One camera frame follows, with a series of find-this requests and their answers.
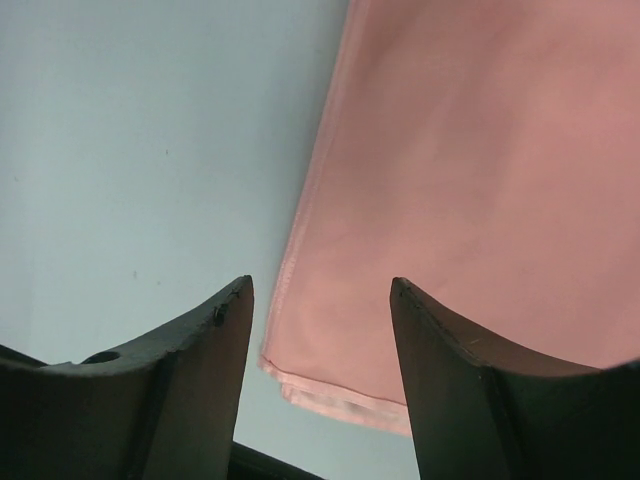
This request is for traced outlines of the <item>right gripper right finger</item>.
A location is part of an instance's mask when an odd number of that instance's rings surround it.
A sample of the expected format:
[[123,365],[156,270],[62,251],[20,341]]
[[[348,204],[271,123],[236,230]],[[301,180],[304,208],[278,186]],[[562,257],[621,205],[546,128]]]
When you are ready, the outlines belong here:
[[639,364],[595,369],[514,343],[404,278],[390,307],[424,479],[635,479]]

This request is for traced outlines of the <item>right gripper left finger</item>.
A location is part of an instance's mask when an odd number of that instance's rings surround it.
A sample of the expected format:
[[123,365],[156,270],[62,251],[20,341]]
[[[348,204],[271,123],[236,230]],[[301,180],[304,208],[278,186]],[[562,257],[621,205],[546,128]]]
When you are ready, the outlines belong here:
[[242,276],[80,363],[1,351],[5,479],[222,479],[254,307]]

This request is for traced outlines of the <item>pink satin napkin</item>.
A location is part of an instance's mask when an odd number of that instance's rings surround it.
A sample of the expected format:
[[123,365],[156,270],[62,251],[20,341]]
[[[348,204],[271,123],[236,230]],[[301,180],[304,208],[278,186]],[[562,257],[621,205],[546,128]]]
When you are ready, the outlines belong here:
[[270,307],[294,405],[410,431],[404,277],[514,342],[639,354],[639,5],[354,1]]

